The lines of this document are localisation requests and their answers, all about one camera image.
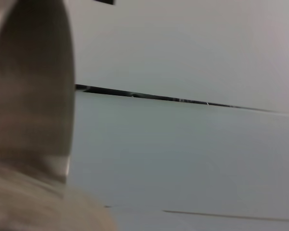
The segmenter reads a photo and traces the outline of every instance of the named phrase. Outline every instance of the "metal cylinder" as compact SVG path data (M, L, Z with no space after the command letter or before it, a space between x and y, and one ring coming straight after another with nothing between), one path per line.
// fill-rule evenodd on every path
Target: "metal cylinder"
M72 50L62 0L0 0L0 161L65 181Z

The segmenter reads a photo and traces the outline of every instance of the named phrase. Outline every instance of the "metallic surface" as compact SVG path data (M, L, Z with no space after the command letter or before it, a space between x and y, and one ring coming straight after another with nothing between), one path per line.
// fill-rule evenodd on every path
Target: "metallic surface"
M74 64L62 0L0 0L0 161L65 181Z

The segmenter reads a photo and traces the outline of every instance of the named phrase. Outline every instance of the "white wall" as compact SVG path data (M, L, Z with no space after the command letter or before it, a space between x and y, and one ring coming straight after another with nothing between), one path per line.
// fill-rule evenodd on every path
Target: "white wall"
M289 0L70 0L77 83L289 112Z
M289 116L78 92L69 183L110 206L289 219Z

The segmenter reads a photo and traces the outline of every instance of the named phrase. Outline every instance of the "white surface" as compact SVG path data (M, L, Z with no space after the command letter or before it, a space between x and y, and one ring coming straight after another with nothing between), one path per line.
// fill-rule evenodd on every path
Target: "white surface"
M77 83L289 112L289 0L69 2Z
M218 218L115 207L118 231L289 231L289 222Z
M110 206L289 219L289 116L78 92L69 183Z

